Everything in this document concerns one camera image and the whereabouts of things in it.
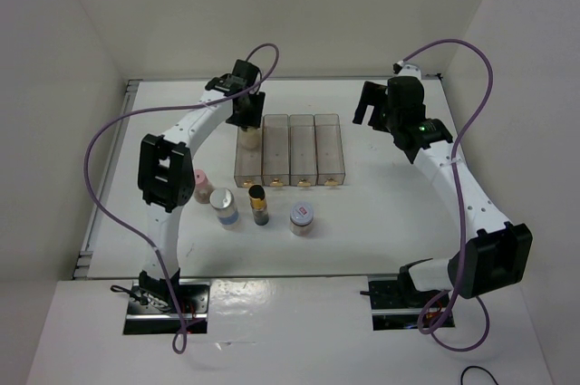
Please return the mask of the yellow lid spice bottle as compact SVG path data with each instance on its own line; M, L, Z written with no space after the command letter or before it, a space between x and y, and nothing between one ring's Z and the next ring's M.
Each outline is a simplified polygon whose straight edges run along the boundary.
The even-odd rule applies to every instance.
M261 129L240 127L238 129L237 142L243 149L257 149L261 145Z

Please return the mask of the black gold pepper bottle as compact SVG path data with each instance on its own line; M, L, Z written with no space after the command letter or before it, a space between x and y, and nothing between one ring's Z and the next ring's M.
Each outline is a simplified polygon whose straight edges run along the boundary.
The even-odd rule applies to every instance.
M266 192L260 185L253 185L248 190L248 196L254 222L258 226L265 226L269 222L266 203Z

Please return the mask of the pink lid spice bottle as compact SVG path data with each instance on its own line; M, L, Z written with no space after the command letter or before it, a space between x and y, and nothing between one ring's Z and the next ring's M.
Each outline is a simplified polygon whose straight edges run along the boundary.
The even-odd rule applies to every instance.
M208 204L214 191L206 173L202 169L194 170L195 188L193 197L200 204Z

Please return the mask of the silver lid blue label bottle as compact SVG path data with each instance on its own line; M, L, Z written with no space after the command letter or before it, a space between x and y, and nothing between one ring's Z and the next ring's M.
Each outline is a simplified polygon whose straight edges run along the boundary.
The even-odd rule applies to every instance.
M219 224L227 230L234 230L239 222L239 212L233 193L228 188L216 188L210 195L209 203L216 212Z

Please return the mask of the short jar red label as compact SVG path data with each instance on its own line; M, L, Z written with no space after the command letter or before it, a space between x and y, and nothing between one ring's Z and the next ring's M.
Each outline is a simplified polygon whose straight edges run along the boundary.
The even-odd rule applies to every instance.
M295 236L307 236L314 226L314 208L304 201L293 204L289 216L290 230Z

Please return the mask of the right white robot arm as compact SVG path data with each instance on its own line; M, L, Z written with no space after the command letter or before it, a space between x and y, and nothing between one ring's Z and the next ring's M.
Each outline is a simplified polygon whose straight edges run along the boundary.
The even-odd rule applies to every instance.
M392 135L394 145L431 183L465 240L451 258L423 259L401 267L397 295L408 306L429 293L457 290L471 299L518 284L524 276L533 236L513 224L488 198L454 149L451 133L426 115L425 91L414 76L385 84L365 82L353 123L368 123Z

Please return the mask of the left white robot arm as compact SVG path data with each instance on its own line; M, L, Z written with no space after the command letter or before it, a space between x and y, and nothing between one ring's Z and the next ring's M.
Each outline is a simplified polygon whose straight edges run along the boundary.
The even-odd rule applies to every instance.
M180 301L179 221L196 189L193 158L223 122L242 130L260 127L266 96L254 88L260 76L256 65L236 61L232 72L205 85L199 109L140 143L138 188L147 208L147 237L154 246L140 271L139 287L160 312L172 311Z

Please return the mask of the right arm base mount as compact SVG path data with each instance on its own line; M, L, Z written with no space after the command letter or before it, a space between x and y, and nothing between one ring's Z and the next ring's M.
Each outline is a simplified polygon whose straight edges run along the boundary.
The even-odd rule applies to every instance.
M360 291L369 301L375 331L416 330L421 309L438 293L404 292L393 276L369 277L368 287Z

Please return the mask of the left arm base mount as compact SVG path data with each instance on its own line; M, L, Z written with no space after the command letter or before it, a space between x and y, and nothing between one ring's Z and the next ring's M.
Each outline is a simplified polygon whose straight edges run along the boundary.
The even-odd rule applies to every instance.
M185 282L180 287L179 309L189 334L205 334L208 329L209 284ZM143 292L137 283L130 288L113 284L110 290L128 296L124 335L173 334L180 329L176 308Z

